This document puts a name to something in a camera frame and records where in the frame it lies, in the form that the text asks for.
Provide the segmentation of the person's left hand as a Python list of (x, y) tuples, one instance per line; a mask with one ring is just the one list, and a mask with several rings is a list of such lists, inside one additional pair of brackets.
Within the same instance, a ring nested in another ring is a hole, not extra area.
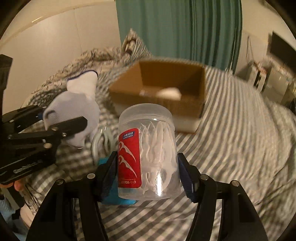
[(13, 187), (18, 192), (22, 191), (24, 188), (23, 180), (22, 179), (16, 180), (13, 183), (10, 183), (7, 185), (0, 184), (0, 188), (10, 188), (10, 187)]

